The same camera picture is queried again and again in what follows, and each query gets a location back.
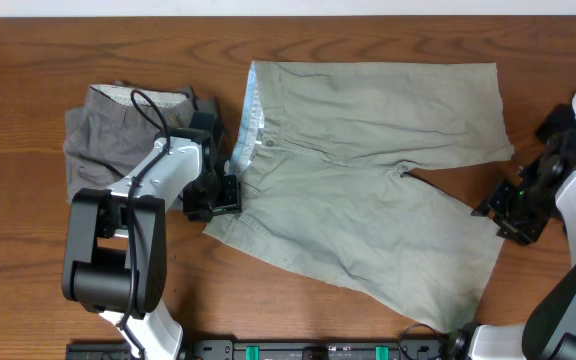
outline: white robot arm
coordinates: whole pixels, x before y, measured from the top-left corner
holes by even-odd
[[[556,191],[554,203],[565,223],[571,260],[572,264],[575,265],[576,170],[574,169],[576,169],[576,154],[574,154],[574,150],[572,153],[569,150],[571,149],[568,148],[565,151],[558,151],[542,157],[539,171],[535,173],[538,179],[536,181],[534,179],[528,181],[528,186],[531,189],[524,188],[519,191],[520,196],[527,194],[538,198],[533,200],[534,202],[524,199],[521,205],[527,205],[527,207],[530,207],[530,204],[539,204],[541,206],[543,202],[539,198],[549,196],[553,190]],[[524,219],[529,218],[525,210],[518,211],[515,215],[519,214]],[[511,224],[521,224],[521,221],[517,220],[519,215],[514,219],[512,216],[507,216],[504,221]],[[514,226],[514,228],[509,228],[508,233],[515,231],[516,234],[522,230],[526,229]],[[527,358],[525,354],[528,354],[530,356],[528,357],[529,359],[576,359],[576,282],[567,281],[568,284],[563,286],[560,284],[544,300],[544,303],[535,310],[527,324],[512,326],[482,325],[477,327],[472,335],[466,358],[470,360],[524,360]],[[552,338],[540,338],[541,334],[536,334],[539,331]],[[562,341],[561,339],[565,336],[574,337],[575,340],[566,339]]]
[[[62,279],[66,299],[117,325],[132,356],[146,360],[178,359],[183,338],[162,300],[166,211],[180,194],[191,221],[241,210],[237,179],[225,173],[226,158],[217,151],[223,124],[216,111],[196,112],[185,129],[164,128],[130,174],[74,196]],[[130,238],[128,251],[97,243],[113,237]]]

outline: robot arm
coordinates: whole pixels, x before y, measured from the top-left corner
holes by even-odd
[[[500,235],[527,244],[550,216],[561,216],[575,266],[525,325],[477,327],[464,359],[576,359],[576,133],[552,138],[523,175],[518,188],[504,183],[487,200]]]
[[[128,237],[131,181],[164,149],[165,139],[128,176],[106,190],[82,189],[73,198],[62,291],[89,312],[118,324],[128,308],[131,267],[137,267],[136,301],[121,334],[136,358],[176,360],[183,330],[162,300],[166,281],[165,213],[183,193],[191,221],[241,210],[239,185],[224,171],[216,144],[223,125],[216,114],[195,113],[187,129],[171,132],[168,153],[141,180],[133,197],[136,264],[127,251],[103,248],[97,238]]]

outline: white wall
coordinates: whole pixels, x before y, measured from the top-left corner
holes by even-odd
[[[576,0],[0,0],[0,17],[576,15]]]

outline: khaki shorts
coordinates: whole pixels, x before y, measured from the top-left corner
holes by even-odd
[[[254,62],[233,155],[243,212],[205,233],[449,331],[471,321],[502,239],[406,176],[509,160],[494,64]]]

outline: wood grain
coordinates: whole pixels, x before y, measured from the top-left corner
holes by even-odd
[[[514,160],[417,173],[476,205],[539,154],[534,130],[576,91],[576,17],[0,19],[0,359],[60,359],[71,341],[118,339],[61,295],[64,111],[93,83],[191,84],[220,100],[236,134],[251,60],[496,62]],[[413,322],[226,247],[182,214],[167,221],[164,298],[193,337],[386,338]],[[506,243],[477,319],[525,321],[569,262],[556,222],[534,246]]]

